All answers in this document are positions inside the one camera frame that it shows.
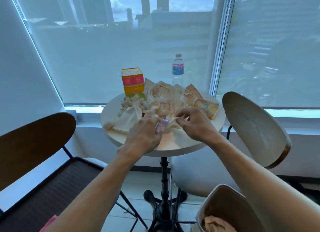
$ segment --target white tabletop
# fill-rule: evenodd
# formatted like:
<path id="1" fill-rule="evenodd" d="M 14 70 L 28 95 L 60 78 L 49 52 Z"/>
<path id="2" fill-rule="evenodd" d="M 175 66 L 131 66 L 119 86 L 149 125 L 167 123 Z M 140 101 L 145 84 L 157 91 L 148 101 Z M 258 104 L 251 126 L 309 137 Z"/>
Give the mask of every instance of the white tabletop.
<path id="1" fill-rule="evenodd" d="M 221 130 L 226 119 L 226 113 L 222 107 L 222 104 L 216 98 L 207 93 L 201 92 L 201 94 L 205 100 L 219 103 L 218 113 L 215 115 L 213 120 L 211 120 L 211 122 L 216 130 Z M 118 111 L 121 108 L 121 101 L 124 97 L 124 93 L 116 96 L 103 108 L 101 113 L 102 126 L 104 126 L 104 124 L 106 124 L 112 118 L 117 117 Z M 106 133 L 109 140 L 118 147 L 124 144 L 127 137 L 126 134 L 118 133 L 114 130 L 106 130 Z M 192 140 L 182 129 L 172 128 L 170 133 L 163 134 L 159 146 L 146 156 L 173 157 L 197 151 L 205 146 L 206 145 L 204 143 Z"/>

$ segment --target table leg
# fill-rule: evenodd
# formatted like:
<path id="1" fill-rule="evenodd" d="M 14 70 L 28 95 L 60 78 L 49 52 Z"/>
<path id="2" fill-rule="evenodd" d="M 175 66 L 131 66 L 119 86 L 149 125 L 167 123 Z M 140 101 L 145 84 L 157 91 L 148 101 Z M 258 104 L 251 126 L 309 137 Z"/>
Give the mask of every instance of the table leg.
<path id="1" fill-rule="evenodd" d="M 153 221 L 152 226 L 150 226 L 148 232 L 156 232 L 158 230 L 171 230 L 174 228 L 174 231 L 180 231 L 180 226 L 177 226 L 175 221 L 178 218 L 178 213 L 176 213 L 176 218 L 172 219 L 172 213 L 175 211 L 175 204 L 169 202 L 169 190 L 168 190 L 168 160 L 167 157 L 161 158 L 161 170 L 162 170 L 162 191 L 161 191 L 161 200 L 154 197 L 152 191 L 146 190 L 143 194 L 144 199 L 151 204 L 153 207 Z M 184 202 L 187 199 L 188 195 L 186 192 L 181 191 L 181 196 L 179 203 Z"/>

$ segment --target chair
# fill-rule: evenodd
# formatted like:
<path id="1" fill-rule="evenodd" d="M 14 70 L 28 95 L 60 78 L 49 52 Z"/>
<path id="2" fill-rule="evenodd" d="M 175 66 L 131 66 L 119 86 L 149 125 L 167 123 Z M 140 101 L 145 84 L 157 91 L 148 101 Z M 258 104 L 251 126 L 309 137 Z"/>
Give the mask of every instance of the chair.
<path id="1" fill-rule="evenodd" d="M 291 148 L 290 137 L 269 113 L 235 92 L 226 93 L 222 104 L 231 124 L 227 139 L 234 128 L 254 160 L 266 169 L 274 168 L 283 161 Z M 219 184 L 226 184 L 240 191 L 218 156 L 209 147 L 172 157 L 171 177 L 172 182 L 178 186 L 177 200 L 184 192 L 207 197 Z"/>
<path id="2" fill-rule="evenodd" d="M 0 137 L 0 191 L 63 148 L 69 160 L 15 203 L 0 210 L 1 232 L 39 232 L 54 215 L 59 215 L 77 195 L 107 166 L 94 159 L 73 157 L 64 146 L 76 129 L 74 117 L 56 113 L 13 130 Z M 132 211 L 117 203 L 119 195 Z M 120 190 L 114 200 L 146 227 L 140 215 Z"/>

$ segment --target window sill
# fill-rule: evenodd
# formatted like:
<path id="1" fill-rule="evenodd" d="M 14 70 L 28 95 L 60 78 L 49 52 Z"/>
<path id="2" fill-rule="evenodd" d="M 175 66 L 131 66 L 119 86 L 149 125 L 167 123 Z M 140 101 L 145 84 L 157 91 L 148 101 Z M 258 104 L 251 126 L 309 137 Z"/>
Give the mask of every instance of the window sill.
<path id="1" fill-rule="evenodd" d="M 66 106 L 66 111 L 76 111 L 77 127 L 102 128 L 100 115 L 103 107 Z M 320 110 L 266 109 L 288 134 L 320 135 Z M 226 120 L 222 132 L 227 132 L 230 123 Z"/>

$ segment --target table pedestal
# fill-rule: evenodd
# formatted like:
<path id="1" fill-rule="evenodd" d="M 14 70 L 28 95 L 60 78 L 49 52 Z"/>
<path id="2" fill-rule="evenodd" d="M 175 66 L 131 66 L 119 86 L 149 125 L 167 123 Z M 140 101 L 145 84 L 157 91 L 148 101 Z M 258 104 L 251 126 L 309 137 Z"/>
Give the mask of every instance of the table pedestal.
<path id="1" fill-rule="evenodd" d="M 180 203 L 186 201 L 188 195 L 185 191 L 180 191 L 178 193 L 179 196 L 179 204 L 177 203 L 177 199 L 174 198 L 169 200 L 169 190 L 168 190 L 168 160 L 167 157 L 161 158 L 161 168 L 162 168 L 162 199 L 155 198 L 152 191 L 146 190 L 143 194 L 144 199 L 151 204 L 153 207 L 153 220 L 152 224 L 148 230 L 148 232 L 156 232 L 158 230 L 173 230 L 178 232 L 183 232 L 180 224 L 178 224 L 178 206 Z"/>

